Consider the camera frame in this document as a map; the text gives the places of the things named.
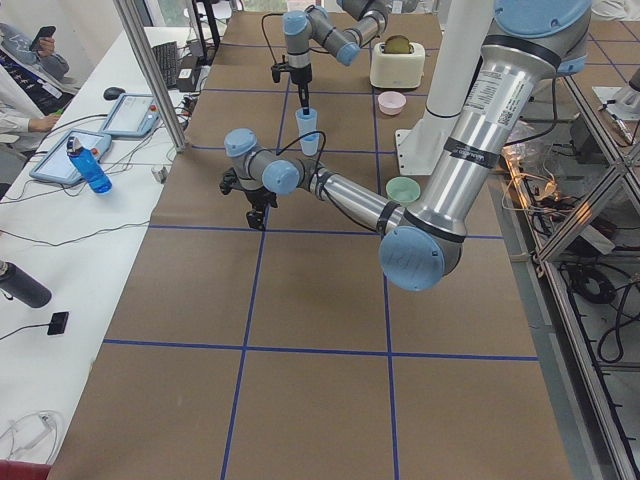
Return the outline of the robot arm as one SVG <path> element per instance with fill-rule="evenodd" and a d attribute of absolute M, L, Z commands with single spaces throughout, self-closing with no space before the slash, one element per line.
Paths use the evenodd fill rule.
<path fill-rule="evenodd" d="M 587 1 L 455 1 L 428 94 L 428 108 L 402 140 L 428 182 L 407 206 L 327 169 L 318 158 L 288 160 L 247 128 L 224 140 L 231 167 L 223 194 L 241 191 L 254 229 L 280 195 L 304 189 L 381 236 L 379 261 L 408 291 L 437 284 L 457 266 L 465 219 L 535 85 L 579 72 L 591 20 Z"/>
<path fill-rule="evenodd" d="M 274 82 L 280 81 L 283 72 L 290 75 L 292 83 L 297 86 L 300 106 L 305 114 L 310 112 L 310 43 L 316 42 L 340 64 L 349 66 L 363 47 L 385 32 L 392 11 L 388 1 L 340 1 L 338 5 L 356 20 L 345 30 L 339 29 L 320 6 L 311 5 L 282 15 L 286 54 L 281 61 L 273 62 L 271 75 Z"/>

